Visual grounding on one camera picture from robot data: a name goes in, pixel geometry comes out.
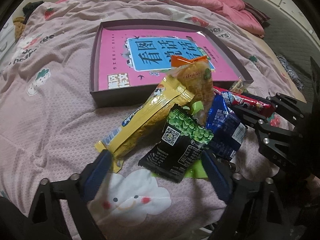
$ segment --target red snack package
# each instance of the red snack package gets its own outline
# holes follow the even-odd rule
[[[214,92],[222,95],[227,106],[242,106],[268,118],[276,110],[271,104],[240,95],[229,90],[213,87]]]

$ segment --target striped pillow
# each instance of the striped pillow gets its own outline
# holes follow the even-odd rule
[[[257,21],[262,25],[267,20],[270,20],[270,17],[268,17],[266,14],[264,14],[262,11],[257,10],[254,8],[250,3],[245,4],[245,10],[252,13],[252,15],[257,19]]]

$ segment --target box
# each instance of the box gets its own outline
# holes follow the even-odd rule
[[[102,22],[91,57],[90,93],[97,107],[144,103],[171,68],[171,55],[206,55],[216,86],[228,89],[252,77],[236,56],[206,28],[166,20]]]

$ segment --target blue snack package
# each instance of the blue snack package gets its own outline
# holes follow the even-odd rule
[[[214,134],[208,146],[216,155],[230,161],[243,142],[246,126],[227,107],[222,95],[215,95],[205,127]]]

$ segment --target qr code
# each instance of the qr code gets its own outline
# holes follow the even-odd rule
[[[180,133],[178,131],[168,126],[164,132],[164,135],[162,136],[162,140],[165,141],[166,143],[169,143],[171,146],[173,146],[177,141],[179,135]]]

